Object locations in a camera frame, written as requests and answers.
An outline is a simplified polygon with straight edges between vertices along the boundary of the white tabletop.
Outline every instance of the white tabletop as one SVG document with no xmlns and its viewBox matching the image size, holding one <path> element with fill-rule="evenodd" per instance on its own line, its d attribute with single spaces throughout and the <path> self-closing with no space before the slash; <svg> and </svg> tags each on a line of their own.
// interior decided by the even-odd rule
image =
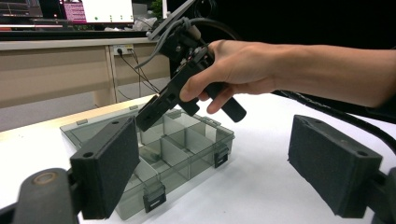
<svg viewBox="0 0 396 224">
<path fill-rule="evenodd" d="M 396 166 L 396 156 L 375 136 L 295 101 L 273 94 L 238 95 L 247 116 L 233 123 L 223 112 L 209 117 L 234 131 L 230 159 L 218 169 L 208 169 L 167 195 L 167 202 L 126 221 L 116 212 L 107 220 L 81 223 L 370 223 L 335 216 L 288 162 L 290 132 L 295 114 L 321 119 L 381 154 L 381 171 Z M 200 116 L 208 116 L 201 102 Z M 396 125 L 365 119 L 396 137 Z M 18 199 L 21 182 L 38 171 L 69 169 L 75 150 L 59 127 L 39 126 L 35 132 L 0 134 L 0 208 Z"/>
</svg>

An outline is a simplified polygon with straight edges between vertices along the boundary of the transparent organizer box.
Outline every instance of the transparent organizer box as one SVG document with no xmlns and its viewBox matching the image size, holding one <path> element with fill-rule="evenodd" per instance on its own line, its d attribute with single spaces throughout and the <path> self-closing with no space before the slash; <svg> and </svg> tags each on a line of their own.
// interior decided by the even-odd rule
<svg viewBox="0 0 396 224">
<path fill-rule="evenodd" d="M 137 115 L 133 106 L 92 119 L 61 127 L 64 135 L 79 150 L 109 122 Z M 151 211 L 166 201 L 166 194 L 180 187 L 209 167 L 217 168 L 228 160 L 233 132 L 206 117 L 190 117 L 183 110 L 169 110 L 150 129 L 136 128 L 140 163 L 116 207 L 122 219 L 145 209 Z"/>
</svg>

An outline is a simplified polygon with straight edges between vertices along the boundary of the human hand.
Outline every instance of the human hand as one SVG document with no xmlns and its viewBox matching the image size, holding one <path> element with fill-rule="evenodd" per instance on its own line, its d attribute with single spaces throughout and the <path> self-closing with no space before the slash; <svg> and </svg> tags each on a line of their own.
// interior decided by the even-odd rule
<svg viewBox="0 0 396 224">
<path fill-rule="evenodd" d="M 215 41 L 209 50 L 215 56 L 214 63 L 206 70 L 191 77 L 182 90 L 180 99 L 188 102 L 195 97 L 207 100 L 204 88 L 213 82 L 225 83 L 224 89 L 208 106 L 207 112 L 216 113 L 237 93 L 261 94 L 276 89 L 271 71 L 274 59 L 265 57 L 277 49 L 274 45 L 233 40 Z"/>
</svg>

